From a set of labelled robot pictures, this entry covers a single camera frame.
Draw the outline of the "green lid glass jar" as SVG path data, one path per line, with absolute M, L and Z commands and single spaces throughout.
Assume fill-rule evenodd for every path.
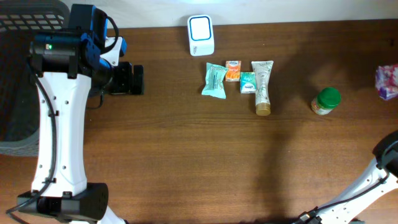
M 314 97 L 311 109 L 318 115 L 326 115 L 335 109 L 341 102 L 341 94 L 336 88 L 324 88 Z

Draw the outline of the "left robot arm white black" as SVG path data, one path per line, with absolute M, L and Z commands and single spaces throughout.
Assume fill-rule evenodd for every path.
M 144 68 L 123 61 L 127 44 L 107 36 L 114 20 L 89 4 L 74 4 L 67 26 L 39 32 L 27 68 L 39 92 L 39 156 L 29 191 L 6 211 L 61 223 L 125 224 L 109 207 L 104 183 L 89 182 L 83 161 L 86 102 L 91 95 L 142 95 Z

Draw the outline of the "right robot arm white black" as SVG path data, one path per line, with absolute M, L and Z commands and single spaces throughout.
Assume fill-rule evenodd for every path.
M 363 174 L 339 196 L 302 213 L 294 224 L 350 223 L 377 199 L 397 188 L 397 131 L 383 138 L 373 149 Z

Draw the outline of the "red purple snack package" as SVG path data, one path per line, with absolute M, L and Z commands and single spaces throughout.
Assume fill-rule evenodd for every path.
M 397 97 L 397 64 L 378 66 L 375 87 L 383 100 Z

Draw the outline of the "white cream tube gold cap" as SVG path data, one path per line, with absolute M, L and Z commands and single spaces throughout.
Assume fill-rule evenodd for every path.
M 251 62 L 256 80 L 256 114 L 259 116 L 271 114 L 268 85 L 273 64 L 273 60 Z

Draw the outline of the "teal tissue pack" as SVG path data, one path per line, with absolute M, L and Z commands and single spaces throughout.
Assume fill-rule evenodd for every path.
M 241 94 L 252 94 L 256 92 L 256 78 L 254 72 L 241 72 L 240 92 Z

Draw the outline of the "teal pouch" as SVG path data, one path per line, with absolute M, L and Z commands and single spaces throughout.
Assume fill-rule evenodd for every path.
M 201 92 L 202 95 L 215 98 L 226 99 L 223 80 L 228 69 L 221 65 L 212 63 L 206 64 L 205 86 Z

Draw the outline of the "orange tissue pack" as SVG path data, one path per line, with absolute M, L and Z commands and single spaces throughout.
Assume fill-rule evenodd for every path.
M 228 69 L 225 75 L 225 80 L 227 82 L 238 82 L 240 80 L 240 74 L 241 74 L 241 61 L 239 60 L 226 61 L 225 67 Z

